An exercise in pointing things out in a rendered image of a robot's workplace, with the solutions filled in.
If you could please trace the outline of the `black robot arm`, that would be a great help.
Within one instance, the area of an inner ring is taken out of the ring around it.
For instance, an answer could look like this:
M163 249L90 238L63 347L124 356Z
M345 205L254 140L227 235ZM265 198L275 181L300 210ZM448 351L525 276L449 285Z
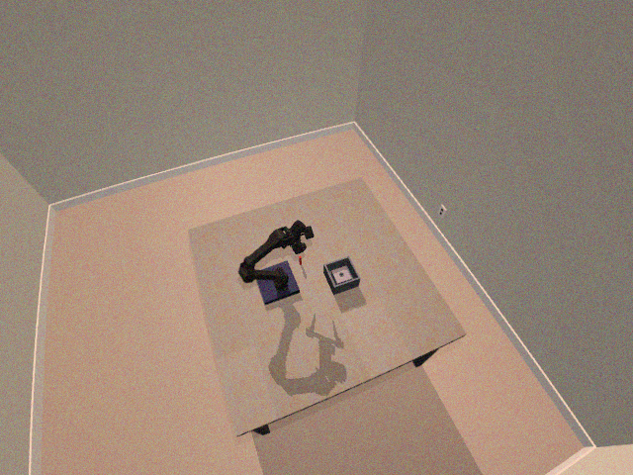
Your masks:
M288 290L289 276L286 274L282 267L277 267L274 271L269 270L255 270L255 264L267 255L274 248L286 248L291 246L295 254L299 254L306 250L307 246L301 242L301 239L296 242L298 237L306 226L299 220L295 221L293 225L288 229L282 227L275 230L260 247L258 247L249 256L243 259L240 264L239 275L244 283L251 283L254 280L273 280L277 293ZM284 234L284 232L286 234ZM296 243L295 243L296 242Z

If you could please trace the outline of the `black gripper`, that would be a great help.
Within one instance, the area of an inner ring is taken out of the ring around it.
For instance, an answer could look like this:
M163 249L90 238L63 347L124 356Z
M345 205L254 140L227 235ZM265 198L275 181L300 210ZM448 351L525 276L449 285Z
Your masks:
M306 239L313 238L313 237L314 237L314 233L313 233L312 227L311 227L311 226L306 227L306 228L303 230L303 234L300 234L298 237L296 237L296 242L298 242L298 240L299 240L299 239L301 238L301 236L303 236L303 235L305 235ZM295 243L296 243L296 242L295 242Z

